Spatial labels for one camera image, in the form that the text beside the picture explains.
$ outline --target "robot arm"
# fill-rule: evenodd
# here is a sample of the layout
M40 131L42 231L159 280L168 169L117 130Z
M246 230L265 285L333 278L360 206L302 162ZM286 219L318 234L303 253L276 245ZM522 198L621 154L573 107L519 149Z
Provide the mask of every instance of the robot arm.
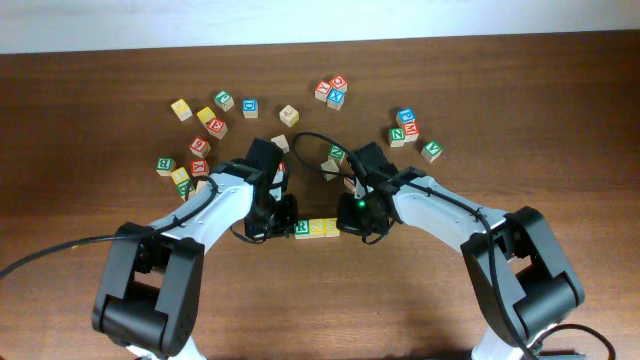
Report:
M96 331L144 359L204 359L191 338L198 313L203 258L218 238L240 219L253 241L288 236L297 222L292 195L270 193L282 150L254 140L244 159L213 169L208 184L184 205L148 227L127 223L113 242L92 312ZM192 218L159 235L146 236L199 209ZM160 272L162 286L136 281L136 273Z
M580 280L538 211L524 207L510 214L486 208L444 189L422 171L409 168L399 172L375 143L354 154L368 168L379 169L393 178L367 173L355 159L348 159L361 187L373 191L342 195L338 228L363 237L385 234L392 219L418 227L462 254L480 310L489 324L483 342L474 349L474 360L520 359L522 351L509 332L507 321L525 343L530 343L584 301ZM485 227L476 214L420 190L427 188L479 210L491 228L494 248L488 249ZM489 251L495 254L501 301L508 319L502 317L492 287ZM517 275L508 264L515 257L531 259L531 265Z

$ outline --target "wooden alphabet block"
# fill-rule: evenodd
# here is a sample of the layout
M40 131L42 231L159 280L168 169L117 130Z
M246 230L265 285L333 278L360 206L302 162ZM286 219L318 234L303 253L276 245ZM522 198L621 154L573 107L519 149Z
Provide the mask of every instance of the wooden alphabet block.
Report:
M211 146L209 146L207 140L196 136L191 145L189 145L189 149L194 155L205 158L207 157L209 150L211 150Z
M416 116L413 114L413 110L411 108L406 108L404 110L398 111L398 115L396 115L396 122L399 127L410 122L416 121Z
M327 106L334 110L340 110L342 104L344 104L344 93L336 89L331 89L327 97Z
M389 146L400 147L406 141L402 128L393 128L389 130Z
M171 172L171 178L173 179L173 183L178 185L185 180L189 180L189 174L187 174L187 170L181 167Z
M171 172L176 169L176 162L171 158L158 158L156 164L156 171L161 176L169 176Z
M280 111L280 120L288 127L292 127L300 120L300 114L291 105L287 105Z
M338 218L324 219L324 236L325 237L336 237L340 236L340 230L336 223L338 222Z
M207 176L209 175L209 164L205 160L193 160L191 162L191 175Z
M311 237L309 220L299 220L296 224L296 239L308 239Z
M344 158L344 151L335 145L331 145L331 148L329 149L329 160L333 160L338 163L338 165L342 165Z
M343 93L347 92L347 80L345 80L341 75L331 79L329 84L331 84L332 88L338 91L342 91Z
M180 121L185 121L188 118L190 118L191 115L193 115L193 113L191 112L191 109L189 109L189 105L187 105L187 102L184 101L183 99L180 99L174 102L173 104L171 104L171 108L173 109L173 112L175 112L176 115L178 115L178 118L180 119Z
M242 114L246 119L255 119L258 117L258 99L242 100Z
M432 141L424 146L420 154L422 157L427 159L428 162L433 162L433 160L437 159L438 156L442 154L442 146L437 142Z
M233 107L233 98L229 95L228 92L222 90L213 98L213 101L218 105L224 112L229 111Z
M309 237L310 238L324 237L324 219L309 220Z
M205 127L207 126L207 124L211 122L211 120L213 120L216 117L216 114L214 114L213 111L208 106L198 111L196 115L198 115L198 119L200 119L200 122Z
M316 86L316 99L327 102L329 91L331 91L331 85L326 81L320 81L318 86Z
M405 142L412 142L418 140L420 136L420 130L418 130L418 123L413 121L402 125L404 131Z
M289 143L287 142L287 138L284 135L278 135L271 139L271 142L274 142L284 153L289 152Z
M351 180L348 177L344 177L344 186L347 187L351 192L356 192L356 181Z
M178 190L178 195L180 195L182 200L187 199L187 192L189 193L189 198L196 193L196 189L193 188L193 185L191 185L191 182L188 179L177 184L176 190Z
M322 170L325 171L333 171L333 172L339 172L340 168L338 168L338 165L336 165L336 162L329 159L326 162L323 162L322 165L320 165L320 167L322 168ZM335 178L337 175L333 175L333 174L322 174L322 176L324 176L324 179L326 181L329 181L333 178Z
M194 193L194 195L199 193L202 189L206 189L207 185L209 185L208 181L204 181L204 180L198 181L198 184L196 185L196 192Z
M215 136L216 138L222 140L224 135L227 133L227 124L220 119L213 119L207 125L207 131L209 134Z

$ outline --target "yellow block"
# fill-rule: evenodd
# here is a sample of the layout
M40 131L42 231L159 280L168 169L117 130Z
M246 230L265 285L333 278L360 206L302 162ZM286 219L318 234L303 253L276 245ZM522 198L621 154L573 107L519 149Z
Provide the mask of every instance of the yellow block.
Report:
M324 219L309 220L310 237L324 237Z
M171 172L171 178L178 185L185 180L189 180L189 174L187 174L187 170L184 167L181 167Z
M209 121L213 120L216 117L216 114L214 114L208 106L198 111L196 115L198 115L198 119L200 119L200 122L202 122L204 125L207 125Z
M340 230L336 226L338 218L324 219L324 233L326 237L340 236Z

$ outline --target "wooden table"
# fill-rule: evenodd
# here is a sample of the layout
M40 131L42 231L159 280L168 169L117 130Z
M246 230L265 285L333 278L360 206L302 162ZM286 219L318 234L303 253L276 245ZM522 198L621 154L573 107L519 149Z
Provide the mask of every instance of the wooden table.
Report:
M313 89L338 73L349 91L335 111ZM236 101L228 113L215 110L220 89ZM537 208L586 289L569 321L602 331L620 359L640 352L637 31L0 56L0 94L1 266L179 206L154 166L187 164L206 135L169 108L185 98L228 122L222 141L208 136L212 165L244 156L254 137L317 131L350 148L378 141L398 168L481 204ZM243 97L259 99L259 119L242 117ZM286 104L301 113L292 129L277 116ZM389 149L408 106L421 139ZM431 139L444 152L428 164L419 147ZM327 149L301 143L318 165ZM334 216L342 182L288 156L301 217ZM131 359L90 324L108 249L61 252L3 280L0 355ZM349 235L250 246L226 233L205 260L194 336L209 359L369 359L470 349L485 326L462 258L397 226L376 246ZM582 333L547 348L605 358Z

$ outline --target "wood grain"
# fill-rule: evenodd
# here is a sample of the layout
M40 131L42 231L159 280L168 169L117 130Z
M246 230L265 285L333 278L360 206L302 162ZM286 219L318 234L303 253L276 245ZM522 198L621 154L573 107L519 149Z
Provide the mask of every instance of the wood grain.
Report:
M423 135L388 149L399 168L428 171L487 206L540 210L586 288L569 318L640 352L640 33L461 37L315 45L212 47L0 56L0 266L66 240L146 224L179 206L159 156L187 164L207 136L207 160L244 156L254 137L308 130L356 148L386 142L399 107ZM342 110L314 99L320 79L349 81ZM236 106L229 133L181 123L169 104ZM260 118L238 105L257 97ZM278 120L300 111L293 128ZM418 147L437 140L427 164ZM300 151L320 164L328 146ZM335 214L344 190L292 158L301 216ZM0 283L0 355L131 359L92 330L108 251L86 246L43 258ZM470 349L485 329L462 258L398 226L376 246L353 236L246 245L225 234L205 260L196 342L209 359L382 358ZM548 348L603 359L567 332Z

